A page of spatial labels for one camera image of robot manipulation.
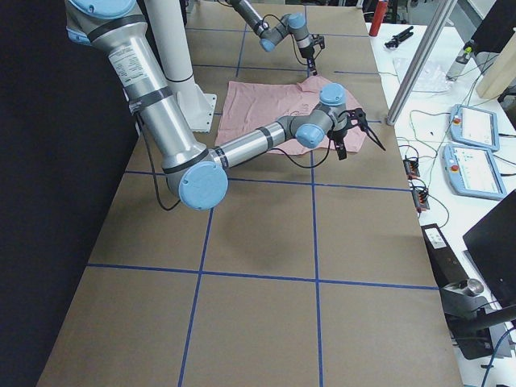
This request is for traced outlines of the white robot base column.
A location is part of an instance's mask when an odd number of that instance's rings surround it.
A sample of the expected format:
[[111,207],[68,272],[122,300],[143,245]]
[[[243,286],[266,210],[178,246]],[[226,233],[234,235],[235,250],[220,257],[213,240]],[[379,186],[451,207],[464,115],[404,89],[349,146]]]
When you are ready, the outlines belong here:
[[145,7],[154,35],[161,67],[190,129],[211,129],[217,96],[205,94],[194,79],[178,0],[147,0]]

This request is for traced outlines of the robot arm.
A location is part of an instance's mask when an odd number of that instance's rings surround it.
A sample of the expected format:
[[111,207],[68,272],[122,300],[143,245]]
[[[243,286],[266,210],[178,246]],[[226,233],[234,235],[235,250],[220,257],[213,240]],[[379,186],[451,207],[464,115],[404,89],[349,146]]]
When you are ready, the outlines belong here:
[[328,139],[340,159],[354,127],[377,141],[364,111],[349,110],[345,89],[331,83],[309,114],[280,117],[208,148],[194,137],[193,123],[214,110],[215,97],[194,80],[178,1],[68,1],[65,12],[69,38],[107,55],[145,140],[154,141],[163,156],[169,190],[189,208],[217,206],[227,192],[229,168],[280,151],[286,141],[315,148]]
[[298,62],[308,68],[311,76],[316,76],[316,58],[325,48],[322,35],[309,32],[303,13],[261,16],[249,1],[225,1],[260,39],[260,46],[266,52],[272,52],[288,36],[292,39]]

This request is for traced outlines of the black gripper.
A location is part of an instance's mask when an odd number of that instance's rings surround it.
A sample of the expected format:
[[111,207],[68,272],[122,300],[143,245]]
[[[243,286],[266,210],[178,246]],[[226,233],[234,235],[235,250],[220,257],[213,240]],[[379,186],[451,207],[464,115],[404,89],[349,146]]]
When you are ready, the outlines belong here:
[[358,127],[376,146],[385,151],[385,146],[379,140],[377,134],[368,125],[368,122],[364,121],[364,110],[355,108],[342,112],[337,118],[335,127],[329,131],[329,139],[335,142],[335,151],[339,160],[347,159],[347,149],[343,139],[347,131],[355,127]]
[[305,39],[298,41],[298,50],[302,58],[306,59],[311,76],[318,74],[315,58],[325,48],[325,37],[320,34],[309,34]]

